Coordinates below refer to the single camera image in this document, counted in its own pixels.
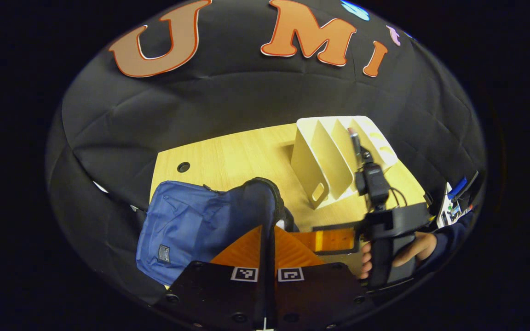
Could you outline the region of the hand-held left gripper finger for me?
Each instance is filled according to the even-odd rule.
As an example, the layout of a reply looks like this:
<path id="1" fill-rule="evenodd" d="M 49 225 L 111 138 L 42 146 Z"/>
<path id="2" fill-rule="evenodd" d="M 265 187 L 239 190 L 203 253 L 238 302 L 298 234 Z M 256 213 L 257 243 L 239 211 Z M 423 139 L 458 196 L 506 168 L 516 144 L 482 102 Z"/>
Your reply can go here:
<path id="1" fill-rule="evenodd" d="M 267 320 L 269 233 L 258 226 L 210 262 L 192 261 L 154 308 L 190 331 L 255 331 Z"/>
<path id="2" fill-rule="evenodd" d="M 372 314 L 371 295 L 347 265 L 322 261 L 281 228 L 269 245 L 276 331 L 346 331 Z"/>

